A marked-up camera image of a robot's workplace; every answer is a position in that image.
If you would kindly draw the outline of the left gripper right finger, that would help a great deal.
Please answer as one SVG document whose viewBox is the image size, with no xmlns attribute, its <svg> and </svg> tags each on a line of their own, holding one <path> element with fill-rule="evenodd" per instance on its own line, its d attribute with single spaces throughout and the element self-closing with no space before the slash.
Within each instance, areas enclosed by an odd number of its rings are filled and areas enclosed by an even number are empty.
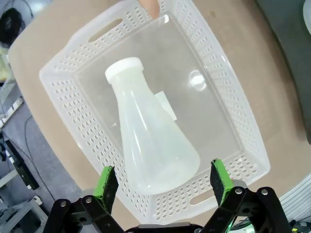
<svg viewBox="0 0 311 233">
<path fill-rule="evenodd" d="M 220 159 L 211 161 L 209 181 L 218 208 L 200 232 L 227 233 L 240 216 L 248 218 L 256 233 L 292 231 L 274 189 L 261 187 L 253 192 L 235 186 Z"/>
</svg>

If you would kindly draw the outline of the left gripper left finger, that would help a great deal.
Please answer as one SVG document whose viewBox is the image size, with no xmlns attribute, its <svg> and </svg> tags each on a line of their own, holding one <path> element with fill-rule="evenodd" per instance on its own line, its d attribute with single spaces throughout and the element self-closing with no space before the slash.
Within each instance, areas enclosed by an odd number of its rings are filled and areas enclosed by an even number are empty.
<svg viewBox="0 0 311 233">
<path fill-rule="evenodd" d="M 48 232 L 79 233 L 84 226 L 92 225 L 99 233 L 123 233 L 124 230 L 111 216 L 118 189 L 113 166 L 105 166 L 92 195 L 75 202 L 58 199 L 48 216 Z"/>
</svg>

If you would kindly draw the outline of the person's right hand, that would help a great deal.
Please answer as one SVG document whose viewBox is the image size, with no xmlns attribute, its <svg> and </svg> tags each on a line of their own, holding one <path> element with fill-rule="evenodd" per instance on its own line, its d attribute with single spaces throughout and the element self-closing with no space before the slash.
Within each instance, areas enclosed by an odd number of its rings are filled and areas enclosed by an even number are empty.
<svg viewBox="0 0 311 233">
<path fill-rule="evenodd" d="M 138 2 L 147 11 L 152 19 L 159 17 L 160 6 L 157 0 L 138 0 Z"/>
</svg>

